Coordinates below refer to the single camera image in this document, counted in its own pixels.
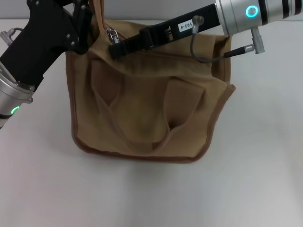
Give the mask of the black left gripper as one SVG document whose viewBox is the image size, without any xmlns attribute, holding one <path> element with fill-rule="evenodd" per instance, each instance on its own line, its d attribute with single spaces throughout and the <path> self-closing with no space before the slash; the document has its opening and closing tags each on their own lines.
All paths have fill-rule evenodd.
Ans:
<svg viewBox="0 0 303 227">
<path fill-rule="evenodd" d="M 88 0 L 75 0 L 73 17 L 64 9 L 70 0 L 28 0 L 30 18 L 1 55 L 0 62 L 22 84 L 36 85 L 61 53 L 88 50 L 92 12 Z"/>
</svg>

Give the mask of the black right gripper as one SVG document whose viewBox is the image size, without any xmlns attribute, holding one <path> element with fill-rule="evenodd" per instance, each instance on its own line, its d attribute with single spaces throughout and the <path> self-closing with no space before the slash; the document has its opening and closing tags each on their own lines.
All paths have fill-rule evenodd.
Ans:
<svg viewBox="0 0 303 227">
<path fill-rule="evenodd" d="M 168 21 L 153 26 L 153 46 L 159 47 L 168 43 L 183 39 L 192 35 L 194 16 L 201 16 L 204 19 L 198 31 L 205 31 L 220 25 L 214 4 L 194 10 Z"/>
</svg>

